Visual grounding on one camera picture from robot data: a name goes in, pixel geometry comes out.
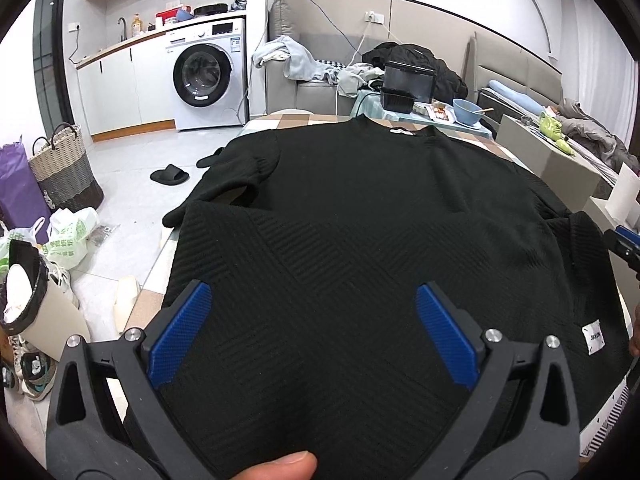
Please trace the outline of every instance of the faucet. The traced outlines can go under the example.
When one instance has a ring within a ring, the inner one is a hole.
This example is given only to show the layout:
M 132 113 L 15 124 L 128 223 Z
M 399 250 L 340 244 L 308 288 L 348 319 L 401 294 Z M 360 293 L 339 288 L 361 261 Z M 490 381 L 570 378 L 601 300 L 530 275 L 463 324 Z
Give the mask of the faucet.
M 120 36 L 120 41 L 124 41 L 127 39 L 127 22 L 124 18 L 120 17 L 118 19 L 118 25 L 122 22 L 122 35 Z

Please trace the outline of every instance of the sweater label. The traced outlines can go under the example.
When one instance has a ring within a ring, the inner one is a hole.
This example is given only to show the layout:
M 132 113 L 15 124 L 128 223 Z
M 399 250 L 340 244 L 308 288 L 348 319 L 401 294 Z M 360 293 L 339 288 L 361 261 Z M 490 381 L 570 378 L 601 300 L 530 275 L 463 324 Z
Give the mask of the sweater label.
M 600 328 L 600 320 L 597 319 L 591 324 L 582 327 L 584 340 L 587 342 L 589 355 L 595 354 L 598 350 L 604 348 L 604 337 Z
M 413 132 L 408 132 L 407 130 L 391 130 L 392 134 L 405 134 L 405 135 L 414 135 Z

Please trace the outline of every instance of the human hand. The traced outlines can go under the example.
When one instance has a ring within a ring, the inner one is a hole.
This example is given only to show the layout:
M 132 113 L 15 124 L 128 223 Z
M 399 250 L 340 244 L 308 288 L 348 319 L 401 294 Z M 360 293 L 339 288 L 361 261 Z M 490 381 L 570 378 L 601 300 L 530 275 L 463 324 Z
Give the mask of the human hand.
M 634 323 L 634 333 L 629 341 L 629 351 L 633 357 L 640 356 L 640 303 L 636 306 L 636 322 Z
M 273 462 L 254 465 L 232 480 L 311 480 L 318 460 L 308 451 L 283 456 Z

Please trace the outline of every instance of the metal screw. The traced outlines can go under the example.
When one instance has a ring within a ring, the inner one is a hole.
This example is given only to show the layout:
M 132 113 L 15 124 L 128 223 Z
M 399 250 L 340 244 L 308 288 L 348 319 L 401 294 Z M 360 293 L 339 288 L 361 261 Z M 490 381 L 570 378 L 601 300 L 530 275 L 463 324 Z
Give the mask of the metal screw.
M 81 337 L 79 335 L 69 336 L 69 339 L 66 340 L 66 345 L 74 348 L 80 344 Z
M 137 341 L 138 339 L 140 339 L 141 335 L 142 330 L 140 330 L 139 328 L 129 328 L 129 330 L 124 333 L 124 339 L 126 339 L 127 341 Z
M 549 348 L 558 348 L 560 346 L 560 340 L 554 335 L 546 336 L 545 343 Z
M 502 341 L 502 332 L 497 328 L 490 328 L 484 333 L 484 337 L 491 343 L 499 343 Z

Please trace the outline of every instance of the kitchen cabinet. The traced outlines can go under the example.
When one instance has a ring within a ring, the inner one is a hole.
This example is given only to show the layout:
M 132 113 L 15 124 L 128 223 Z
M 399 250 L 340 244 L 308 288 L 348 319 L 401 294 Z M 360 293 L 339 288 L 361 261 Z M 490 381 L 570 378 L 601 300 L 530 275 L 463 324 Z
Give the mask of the kitchen cabinet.
M 78 83 L 89 133 L 95 135 L 107 131 L 105 110 L 102 106 L 100 62 L 96 61 L 80 68 L 78 70 Z
M 174 118 L 171 102 L 171 74 L 165 36 L 142 41 L 131 48 L 136 78 L 138 107 L 142 123 Z
M 136 75 L 130 48 L 124 48 L 103 57 L 102 92 L 108 118 L 107 130 L 142 124 L 136 93 Z
M 132 52 L 128 48 L 83 66 L 78 78 L 92 135 L 142 124 Z

